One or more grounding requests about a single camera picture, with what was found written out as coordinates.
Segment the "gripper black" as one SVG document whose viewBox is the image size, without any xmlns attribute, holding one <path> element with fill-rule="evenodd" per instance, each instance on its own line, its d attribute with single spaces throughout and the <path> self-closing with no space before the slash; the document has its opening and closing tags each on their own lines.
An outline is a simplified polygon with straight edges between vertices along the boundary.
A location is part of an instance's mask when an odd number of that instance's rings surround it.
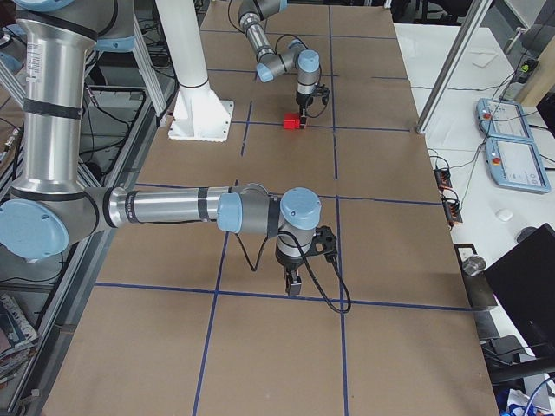
<svg viewBox="0 0 555 416">
<path fill-rule="evenodd" d="M 276 249 L 277 261 L 284 267 L 285 293 L 289 296 L 299 296 L 302 290 L 302 279 L 297 270 L 304 264 L 302 256 L 292 257 Z"/>
<path fill-rule="evenodd" d="M 307 123 L 307 107 L 311 106 L 314 101 L 314 94 L 302 94 L 296 92 L 296 103 L 298 104 L 298 114 L 302 116 L 302 128 L 306 127 Z"/>
</svg>

